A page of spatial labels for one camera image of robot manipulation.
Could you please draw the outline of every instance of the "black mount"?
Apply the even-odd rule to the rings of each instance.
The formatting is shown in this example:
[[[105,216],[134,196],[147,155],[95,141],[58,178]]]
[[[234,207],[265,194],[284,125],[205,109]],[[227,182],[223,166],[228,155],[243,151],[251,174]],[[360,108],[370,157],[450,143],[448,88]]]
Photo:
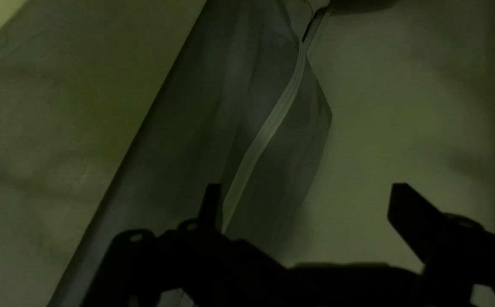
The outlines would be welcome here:
[[[220,185],[208,185],[199,217],[178,229],[117,235],[83,306],[153,307],[175,288],[200,307],[470,306],[473,284],[495,291],[495,235],[441,213],[406,183],[392,187],[388,220],[423,261],[421,275],[385,264],[286,269],[222,235],[220,204]]]

